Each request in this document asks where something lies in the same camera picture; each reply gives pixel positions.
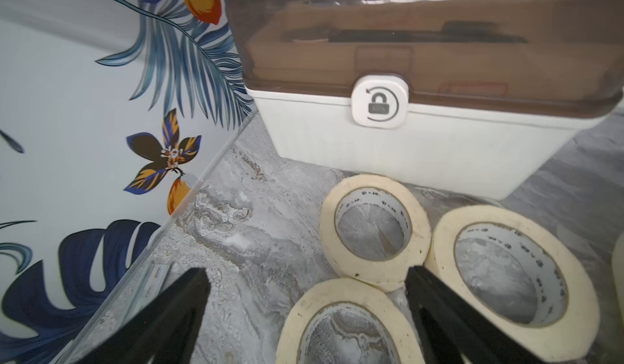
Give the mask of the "cream masking tape roll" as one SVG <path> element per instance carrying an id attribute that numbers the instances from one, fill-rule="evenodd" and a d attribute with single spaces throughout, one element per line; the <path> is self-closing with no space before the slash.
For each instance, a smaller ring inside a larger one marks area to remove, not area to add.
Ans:
<path id="1" fill-rule="evenodd" d="M 426 266 L 545 362 L 584 358 L 596 339 L 600 308 L 582 263 L 518 213 L 482 205 L 444 214 Z"/>
<path id="2" fill-rule="evenodd" d="M 333 270 L 387 293 L 422 266 L 432 243 L 427 212 L 400 183 L 376 175 L 345 178 L 321 207 L 318 229 Z"/>
<path id="3" fill-rule="evenodd" d="M 423 363 L 414 328 L 385 293 L 355 279 L 308 290 L 281 331 L 277 363 Z"/>

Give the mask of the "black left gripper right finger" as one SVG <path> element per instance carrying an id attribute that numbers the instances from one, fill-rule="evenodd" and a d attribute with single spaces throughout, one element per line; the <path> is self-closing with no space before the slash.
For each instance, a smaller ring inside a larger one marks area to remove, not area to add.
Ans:
<path id="1" fill-rule="evenodd" d="M 542 362 L 425 267 L 411 267 L 405 286 L 426 363 Z"/>

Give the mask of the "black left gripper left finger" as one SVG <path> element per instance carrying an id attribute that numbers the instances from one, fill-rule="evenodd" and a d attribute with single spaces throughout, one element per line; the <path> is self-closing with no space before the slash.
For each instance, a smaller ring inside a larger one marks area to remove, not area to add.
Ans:
<path id="1" fill-rule="evenodd" d="M 189 363 L 211 293 L 191 268 L 80 363 Z"/>

